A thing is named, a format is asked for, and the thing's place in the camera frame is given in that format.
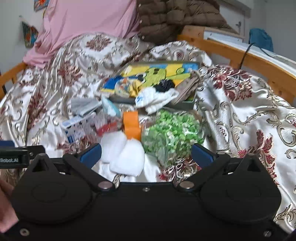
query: orange object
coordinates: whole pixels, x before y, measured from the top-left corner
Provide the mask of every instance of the orange object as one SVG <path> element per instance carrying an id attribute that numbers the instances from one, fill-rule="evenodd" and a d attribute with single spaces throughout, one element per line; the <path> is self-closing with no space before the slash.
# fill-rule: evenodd
<path id="1" fill-rule="evenodd" d="M 141 128 L 139 125 L 138 112 L 123 113 L 124 133 L 128 139 L 141 141 Z"/>

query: bed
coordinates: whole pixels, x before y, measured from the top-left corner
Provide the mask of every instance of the bed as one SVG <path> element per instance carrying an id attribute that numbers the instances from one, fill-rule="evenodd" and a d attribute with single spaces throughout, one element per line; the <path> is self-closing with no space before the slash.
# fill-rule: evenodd
<path id="1" fill-rule="evenodd" d="M 229 58 L 230 66 L 213 66 L 207 53 Z M 244 65 L 267 76 L 267 84 L 236 69 L 243 54 L 237 48 L 190 35 L 153 48 L 137 37 L 78 36 L 61 47 L 44 69 L 20 63 L 0 77 L 1 85 L 10 79 L 14 83 L 6 95 L 0 90 L 0 139 L 13 140 L 17 146 L 43 145 L 51 158 L 83 150 L 90 142 L 82 139 L 69 144 L 60 127 L 71 116 L 72 97 L 96 98 L 100 83 L 131 61 L 202 60 L 205 80 L 195 104 L 207 130 L 204 146 L 238 157 L 255 153 L 282 194 L 274 221 L 291 232 L 296 228 L 296 110 L 289 103 L 294 99 L 296 76 L 248 53 Z M 99 162 L 93 170 L 118 185 L 120 181 L 180 182 L 199 167 L 183 160 L 161 169 L 147 159 L 139 177 L 111 173 L 108 164 Z M 21 174 L 2 170 L 1 178 L 16 183 Z"/>

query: human hand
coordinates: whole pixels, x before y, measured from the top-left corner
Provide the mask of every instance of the human hand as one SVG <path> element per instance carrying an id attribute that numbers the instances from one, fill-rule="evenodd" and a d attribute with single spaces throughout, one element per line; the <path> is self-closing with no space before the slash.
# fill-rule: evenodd
<path id="1" fill-rule="evenodd" d="M 18 222 L 15 211 L 9 201 L 13 186 L 0 179 L 0 232 L 5 233 Z"/>

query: blue cloth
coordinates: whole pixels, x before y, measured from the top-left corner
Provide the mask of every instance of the blue cloth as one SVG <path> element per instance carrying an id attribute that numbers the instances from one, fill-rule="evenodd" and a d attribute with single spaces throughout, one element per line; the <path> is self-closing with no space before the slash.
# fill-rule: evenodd
<path id="1" fill-rule="evenodd" d="M 260 28 L 252 28 L 250 30 L 249 43 L 255 43 L 254 46 L 269 50 L 271 52 L 274 51 L 271 37 Z"/>

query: blue gripper pad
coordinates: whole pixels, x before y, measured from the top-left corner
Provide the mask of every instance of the blue gripper pad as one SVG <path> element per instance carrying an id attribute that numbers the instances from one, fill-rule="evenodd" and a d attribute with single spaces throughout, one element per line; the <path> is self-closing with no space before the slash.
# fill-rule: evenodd
<path id="1" fill-rule="evenodd" d="M 101 159 L 101 156 L 102 147 L 100 144 L 96 144 L 80 153 L 80 162 L 88 168 L 92 168 Z"/>
<path id="2" fill-rule="evenodd" d="M 192 159 L 201 167 L 207 167 L 214 161 L 214 153 L 195 143 L 191 148 Z"/>
<path id="3" fill-rule="evenodd" d="M 14 147 L 15 144 L 13 141 L 0 141 L 0 146 Z"/>

